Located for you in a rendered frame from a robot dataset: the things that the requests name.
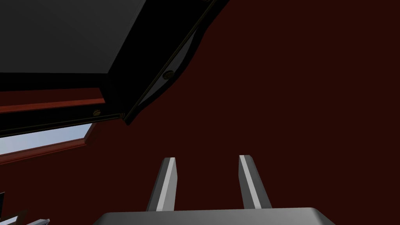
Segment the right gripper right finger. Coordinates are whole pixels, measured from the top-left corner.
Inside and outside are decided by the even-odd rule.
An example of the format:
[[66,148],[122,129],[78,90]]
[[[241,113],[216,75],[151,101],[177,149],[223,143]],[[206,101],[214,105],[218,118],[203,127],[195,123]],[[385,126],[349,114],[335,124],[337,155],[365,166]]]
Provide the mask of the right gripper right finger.
[[272,205],[250,155],[239,156],[239,185],[245,209],[271,209]]

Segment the black cabinet with grey top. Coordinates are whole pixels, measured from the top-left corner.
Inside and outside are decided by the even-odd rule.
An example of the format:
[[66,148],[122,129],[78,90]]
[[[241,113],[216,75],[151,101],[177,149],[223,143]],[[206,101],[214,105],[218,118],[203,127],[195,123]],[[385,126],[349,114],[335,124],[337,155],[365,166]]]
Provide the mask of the black cabinet with grey top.
[[129,125],[182,74],[228,2],[0,0],[0,138]]

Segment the window with red frame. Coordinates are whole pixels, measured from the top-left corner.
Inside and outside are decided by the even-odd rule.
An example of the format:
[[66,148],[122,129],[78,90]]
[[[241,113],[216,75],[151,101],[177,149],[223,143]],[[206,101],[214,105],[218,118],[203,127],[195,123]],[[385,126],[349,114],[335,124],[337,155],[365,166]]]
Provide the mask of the window with red frame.
[[85,146],[96,123],[0,138],[0,165]]

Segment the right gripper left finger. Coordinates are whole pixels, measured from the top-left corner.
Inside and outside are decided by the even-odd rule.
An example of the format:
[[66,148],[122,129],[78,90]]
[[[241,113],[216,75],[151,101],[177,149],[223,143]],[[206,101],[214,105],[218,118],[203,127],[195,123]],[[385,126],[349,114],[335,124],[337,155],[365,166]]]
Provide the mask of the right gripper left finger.
[[146,210],[174,211],[177,180],[176,159],[174,157],[164,158]]

